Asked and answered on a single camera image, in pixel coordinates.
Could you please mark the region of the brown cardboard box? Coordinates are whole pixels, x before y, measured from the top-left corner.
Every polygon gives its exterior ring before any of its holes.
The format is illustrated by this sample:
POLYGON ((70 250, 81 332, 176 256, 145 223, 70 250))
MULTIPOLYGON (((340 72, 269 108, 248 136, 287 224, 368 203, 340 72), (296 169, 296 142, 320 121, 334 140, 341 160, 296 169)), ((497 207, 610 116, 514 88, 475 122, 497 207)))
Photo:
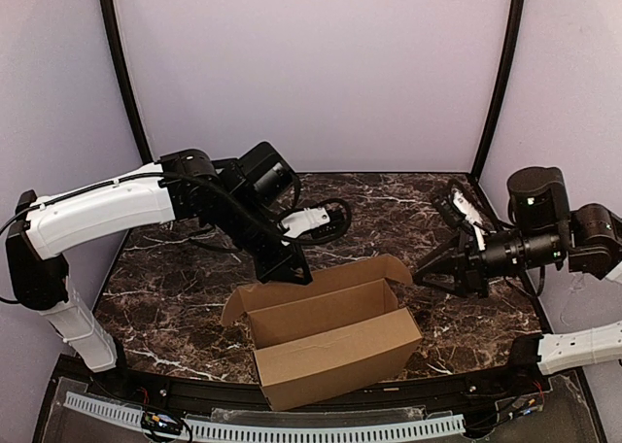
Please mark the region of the brown cardboard box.
POLYGON ((306 286, 237 288, 221 324, 246 318, 259 385, 287 411, 396 377, 423 339, 390 284, 412 284, 397 257, 376 256, 313 272, 306 286))

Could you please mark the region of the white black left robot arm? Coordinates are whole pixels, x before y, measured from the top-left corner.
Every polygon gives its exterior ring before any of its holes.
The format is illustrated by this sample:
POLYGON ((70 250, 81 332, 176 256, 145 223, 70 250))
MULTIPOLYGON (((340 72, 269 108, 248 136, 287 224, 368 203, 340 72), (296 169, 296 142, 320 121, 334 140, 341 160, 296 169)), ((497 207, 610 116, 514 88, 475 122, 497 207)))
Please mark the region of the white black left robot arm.
POLYGON ((120 368, 121 346, 71 286, 64 251, 138 226, 196 219, 250 254, 260 282, 306 285, 311 275, 298 239, 328 213, 272 215, 270 205, 295 184, 289 164, 261 142, 240 158, 212 161, 190 149, 57 196, 28 191, 3 227, 12 301, 46 318, 91 371, 120 368))

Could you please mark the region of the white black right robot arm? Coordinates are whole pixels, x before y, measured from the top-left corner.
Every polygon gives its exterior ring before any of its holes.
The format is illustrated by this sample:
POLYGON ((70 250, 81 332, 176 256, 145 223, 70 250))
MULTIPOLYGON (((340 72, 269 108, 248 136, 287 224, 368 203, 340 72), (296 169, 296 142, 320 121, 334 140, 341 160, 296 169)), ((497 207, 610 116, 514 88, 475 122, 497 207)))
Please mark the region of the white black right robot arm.
MULTIPOLYGON (((493 278, 517 277, 547 266, 581 277, 621 281, 621 220, 591 203, 570 208, 565 180, 557 167, 532 166, 507 180, 508 216, 503 230, 485 228, 462 187, 452 184, 433 206, 455 235, 420 260, 413 280, 419 286, 468 298, 489 294, 493 278)), ((536 333, 514 340, 508 363, 540 375, 621 358, 621 323, 570 333, 536 333)))

